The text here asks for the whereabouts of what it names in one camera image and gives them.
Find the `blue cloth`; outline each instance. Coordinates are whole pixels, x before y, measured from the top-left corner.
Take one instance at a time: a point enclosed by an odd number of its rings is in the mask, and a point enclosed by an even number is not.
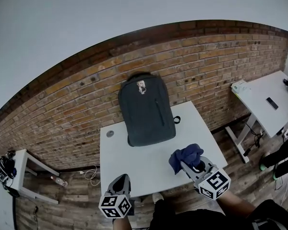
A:
[[[197,144],[188,145],[182,150],[176,150],[169,158],[168,162],[172,166],[175,174],[177,174],[181,169],[180,161],[185,162],[191,167],[196,167],[200,164],[200,156],[204,153],[204,150],[200,148]]]

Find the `backpack handle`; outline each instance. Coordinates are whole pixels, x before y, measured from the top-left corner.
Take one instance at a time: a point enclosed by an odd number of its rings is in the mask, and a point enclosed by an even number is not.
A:
[[[140,71],[140,72],[136,72],[134,73],[133,75],[131,75],[127,81],[130,81],[131,79],[133,78],[137,78],[137,77],[140,77],[140,76],[144,76],[144,75],[151,75],[150,72],[147,72],[147,71]]]

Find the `bottle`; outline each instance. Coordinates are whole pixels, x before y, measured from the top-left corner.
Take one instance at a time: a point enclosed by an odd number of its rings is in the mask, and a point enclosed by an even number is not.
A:
[[[59,178],[59,177],[56,177],[56,176],[52,176],[51,179],[56,183],[56,184],[59,184],[61,186],[64,186],[64,187],[67,187],[68,185],[68,182]]]

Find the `backpack tag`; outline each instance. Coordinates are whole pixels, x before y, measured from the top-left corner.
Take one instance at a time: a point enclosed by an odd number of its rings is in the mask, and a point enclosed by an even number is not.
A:
[[[141,94],[145,94],[145,92],[146,92],[145,82],[143,80],[141,80],[141,81],[138,81],[136,84],[139,87],[139,92]]]

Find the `person's leg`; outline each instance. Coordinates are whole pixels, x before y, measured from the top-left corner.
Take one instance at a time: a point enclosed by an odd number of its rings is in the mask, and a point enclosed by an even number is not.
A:
[[[175,216],[175,211],[166,201],[163,200],[163,197],[161,196],[160,199],[155,202],[155,212],[149,229],[172,229]]]
[[[288,140],[280,147],[280,149],[261,160],[261,164],[265,167],[276,165],[278,162],[288,158]]]
[[[288,160],[278,165],[275,170],[275,178],[281,177],[288,173]]]

